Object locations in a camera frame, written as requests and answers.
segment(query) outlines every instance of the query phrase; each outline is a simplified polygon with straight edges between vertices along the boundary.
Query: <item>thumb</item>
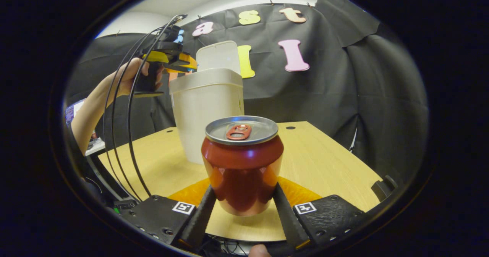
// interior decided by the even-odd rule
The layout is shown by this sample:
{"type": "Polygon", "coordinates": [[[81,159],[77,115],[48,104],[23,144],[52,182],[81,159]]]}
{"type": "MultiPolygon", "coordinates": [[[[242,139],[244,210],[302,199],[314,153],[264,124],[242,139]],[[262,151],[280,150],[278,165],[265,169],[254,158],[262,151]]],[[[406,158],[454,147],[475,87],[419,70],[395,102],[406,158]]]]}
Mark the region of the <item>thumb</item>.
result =
{"type": "Polygon", "coordinates": [[[249,251],[249,257],[271,257],[264,245],[254,245],[249,251]]]}

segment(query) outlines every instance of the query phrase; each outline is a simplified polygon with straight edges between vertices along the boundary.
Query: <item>wall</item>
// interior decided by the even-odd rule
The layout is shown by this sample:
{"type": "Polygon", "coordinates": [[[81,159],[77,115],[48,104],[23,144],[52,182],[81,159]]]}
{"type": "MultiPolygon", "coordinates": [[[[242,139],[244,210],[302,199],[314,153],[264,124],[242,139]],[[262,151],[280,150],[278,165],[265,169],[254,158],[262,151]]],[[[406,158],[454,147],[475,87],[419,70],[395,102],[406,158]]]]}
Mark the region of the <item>wall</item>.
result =
{"type": "MultiPolygon", "coordinates": [[[[296,3],[306,5],[308,2],[314,5],[317,0],[272,0],[274,3],[296,3]]],[[[188,22],[194,21],[198,15],[205,16],[222,10],[240,7],[244,5],[253,5],[260,3],[270,3],[270,0],[213,0],[203,5],[196,6],[194,10],[186,12],[187,18],[178,22],[182,26],[188,22]]],[[[166,24],[173,16],[159,15],[150,12],[130,11],[120,15],[112,21],[97,37],[107,36],[109,34],[140,32],[148,33],[157,27],[166,24]]]]}
{"type": "Polygon", "coordinates": [[[171,17],[150,12],[126,12],[112,21],[97,37],[128,32],[147,34],[170,19],[171,17]]]}

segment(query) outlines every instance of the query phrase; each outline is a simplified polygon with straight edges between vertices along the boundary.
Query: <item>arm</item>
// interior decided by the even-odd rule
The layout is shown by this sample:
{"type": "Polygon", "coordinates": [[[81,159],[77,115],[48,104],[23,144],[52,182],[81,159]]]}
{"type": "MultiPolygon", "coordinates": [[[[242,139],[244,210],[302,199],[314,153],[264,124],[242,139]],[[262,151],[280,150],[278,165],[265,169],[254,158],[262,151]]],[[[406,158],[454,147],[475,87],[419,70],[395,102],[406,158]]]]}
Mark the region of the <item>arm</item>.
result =
{"type": "MultiPolygon", "coordinates": [[[[119,92],[117,92],[117,97],[121,95],[129,95],[131,92],[131,87],[133,86],[134,76],[136,75],[136,71],[138,71],[141,63],[142,59],[140,58],[133,58],[131,62],[129,62],[129,67],[127,68],[126,74],[124,74],[124,77],[122,78],[119,92]]],[[[112,104],[117,82],[119,81],[124,68],[126,68],[126,65],[127,63],[122,65],[117,73],[114,72],[106,76],[103,81],[97,85],[87,99],[85,99],[82,107],[80,107],[80,110],[76,113],[75,118],[71,122],[71,130],[83,155],[85,154],[85,151],[89,145],[91,134],[105,111],[105,99],[107,98],[110,83],[112,82],[114,76],[117,75],[108,98],[107,106],[112,104]]],[[[146,62],[141,69],[141,73],[148,76],[148,68],[149,63],[146,62]]],[[[161,80],[162,70],[163,68],[160,68],[157,73],[157,89],[161,86],[159,81],[161,80]]]]}

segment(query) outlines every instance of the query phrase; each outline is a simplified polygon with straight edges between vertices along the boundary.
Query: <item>wooden table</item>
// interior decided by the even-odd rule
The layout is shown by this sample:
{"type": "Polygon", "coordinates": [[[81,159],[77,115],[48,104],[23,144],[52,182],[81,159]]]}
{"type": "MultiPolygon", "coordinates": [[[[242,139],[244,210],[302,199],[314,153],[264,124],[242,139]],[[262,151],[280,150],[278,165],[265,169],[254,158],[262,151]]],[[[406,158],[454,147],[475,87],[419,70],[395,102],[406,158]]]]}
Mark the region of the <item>wooden table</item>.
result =
{"type": "MultiPolygon", "coordinates": [[[[278,123],[284,151],[280,176],[310,189],[322,197],[337,194],[364,212],[379,203],[371,187],[381,178],[347,149],[306,121],[278,123]]],[[[152,194],[169,196],[207,177],[203,165],[185,158],[178,130],[167,128],[133,142],[141,175],[152,194]]],[[[143,189],[127,144],[117,148],[131,185],[144,200],[143,189]]],[[[113,150],[109,156],[115,173],[128,190],[117,166],[113,150]]],[[[112,174],[106,154],[99,156],[112,174]]],[[[236,217],[214,205],[206,233],[229,239],[248,241],[285,240],[274,201],[260,215],[236,217]]]]}

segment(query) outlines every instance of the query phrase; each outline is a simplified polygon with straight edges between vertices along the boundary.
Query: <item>orange surface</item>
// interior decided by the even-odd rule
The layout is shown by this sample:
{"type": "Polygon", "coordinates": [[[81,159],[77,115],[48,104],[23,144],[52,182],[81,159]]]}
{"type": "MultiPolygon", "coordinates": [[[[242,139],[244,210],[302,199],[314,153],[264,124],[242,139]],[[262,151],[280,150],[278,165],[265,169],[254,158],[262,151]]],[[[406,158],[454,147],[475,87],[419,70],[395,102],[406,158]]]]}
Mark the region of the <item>orange surface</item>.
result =
{"type": "MultiPolygon", "coordinates": [[[[282,187],[291,207],[322,198],[311,190],[283,177],[278,177],[278,183],[282,187]]],[[[206,178],[170,195],[168,198],[198,206],[209,185],[209,179],[206,178]]]]}

